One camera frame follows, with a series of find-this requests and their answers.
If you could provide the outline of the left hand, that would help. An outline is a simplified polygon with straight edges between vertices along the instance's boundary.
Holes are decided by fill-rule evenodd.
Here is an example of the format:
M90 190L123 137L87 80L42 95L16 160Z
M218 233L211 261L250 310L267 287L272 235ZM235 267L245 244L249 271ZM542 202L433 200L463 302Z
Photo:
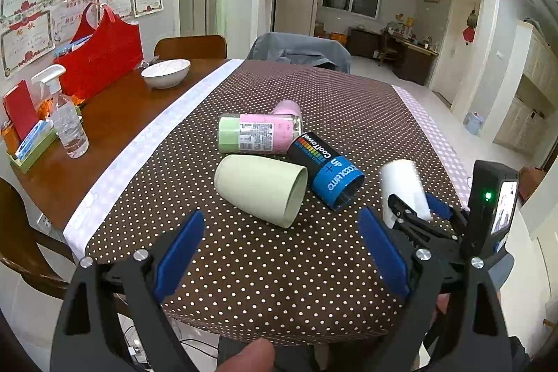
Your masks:
M271 372L275 349L270 341L260 338L252 341L235 356L218 366L217 372Z

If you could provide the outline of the right hand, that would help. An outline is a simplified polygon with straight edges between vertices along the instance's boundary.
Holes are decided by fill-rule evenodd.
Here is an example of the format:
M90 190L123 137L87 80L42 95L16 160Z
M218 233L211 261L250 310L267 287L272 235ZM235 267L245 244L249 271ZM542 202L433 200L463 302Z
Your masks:
M430 324L433 324L439 316L446 314L450 296L451 294L438 295Z

